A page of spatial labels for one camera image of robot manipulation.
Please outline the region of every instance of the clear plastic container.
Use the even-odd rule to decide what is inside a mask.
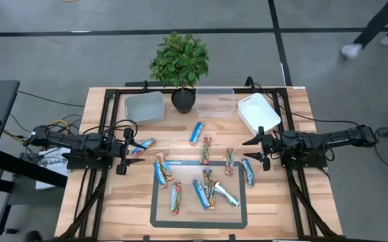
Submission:
[[[200,117],[231,117],[235,109],[234,89],[197,87],[195,109]]]
[[[159,122],[164,119],[165,106],[162,93],[154,91],[125,99],[125,116],[137,124]]]

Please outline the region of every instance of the potted plant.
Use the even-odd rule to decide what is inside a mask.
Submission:
[[[164,87],[181,87],[173,92],[171,101],[181,114],[187,114],[195,103],[195,93],[185,87],[194,87],[201,76],[208,75],[206,46],[191,34],[181,36],[172,32],[163,39],[149,65],[150,78],[160,80]]]

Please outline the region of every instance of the black plant pot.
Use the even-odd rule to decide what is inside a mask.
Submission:
[[[171,95],[171,102],[179,113],[187,114],[195,103],[195,93],[188,88],[179,88]]]

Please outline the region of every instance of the green leaves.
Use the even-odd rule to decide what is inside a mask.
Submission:
[[[201,39],[172,32],[158,47],[156,57],[149,64],[151,79],[160,80],[164,86],[193,87],[201,76],[208,74],[209,57]]]
[[[174,65],[168,65],[168,66],[167,66],[167,69],[168,69],[168,71],[170,71],[170,72],[173,72],[173,71],[176,70],[176,68],[174,67]]]
[[[160,64],[160,65],[165,65],[165,64],[167,64],[167,62],[168,62],[167,59],[161,59],[161,60],[159,61],[159,64]]]
[[[193,72],[193,71],[189,72],[188,78],[190,81],[194,80],[195,79],[195,72]]]

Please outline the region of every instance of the colorful wrapper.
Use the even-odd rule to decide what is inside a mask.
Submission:
[[[173,179],[173,176],[171,175],[171,171],[169,170],[169,165],[167,161],[165,161],[165,155],[164,153],[159,153],[156,155],[156,159],[158,160],[159,164],[161,165],[162,174],[165,177],[165,180],[167,182],[171,181]]]
[[[210,146],[212,145],[212,138],[209,136],[204,137],[202,143],[202,154],[200,163],[208,165],[210,163]]]
[[[192,184],[194,184],[195,192],[198,195],[198,198],[200,199],[201,206],[204,210],[207,210],[210,208],[210,202],[208,202],[208,199],[206,197],[206,194],[204,193],[204,190],[201,186],[201,181],[199,179],[194,179],[192,181]]]
[[[227,166],[225,175],[232,176],[234,174],[234,152],[235,149],[227,149]]]
[[[148,149],[150,146],[153,145],[153,143],[155,143],[155,139],[150,138],[150,139],[146,140],[145,142],[141,143],[141,146],[146,147],[146,149]],[[144,151],[145,151],[145,149],[136,147],[132,151],[132,155],[135,157],[138,157],[139,155],[143,154]]]
[[[182,197],[182,183],[174,182],[173,190],[171,191],[171,214],[178,215],[180,210],[180,200]]]
[[[196,124],[194,132],[192,132],[192,136],[189,139],[189,143],[191,145],[196,145],[196,142],[198,141],[198,137],[200,136],[202,127],[204,127],[204,123],[203,122],[198,122]]]
[[[213,187],[213,182],[210,176],[212,175],[211,169],[205,169],[202,171],[204,176],[204,193],[206,194],[207,200],[210,203],[210,207],[208,209],[215,209],[215,188]]]
[[[164,174],[162,173],[161,165],[159,164],[158,161],[155,161],[153,163],[153,166],[155,168],[155,174],[156,174],[156,177],[158,179],[159,185],[161,186],[161,188],[166,187],[167,186],[167,182],[165,180]]]
[[[252,188],[255,186],[254,171],[252,170],[252,167],[250,166],[250,163],[246,158],[243,158],[241,160],[241,163],[245,167],[247,183],[249,184],[249,187]]]
[[[240,202],[235,199],[232,195],[230,195],[223,187],[220,185],[219,182],[215,184],[215,192],[224,195],[227,201],[232,205],[233,208],[238,208],[240,206]]]

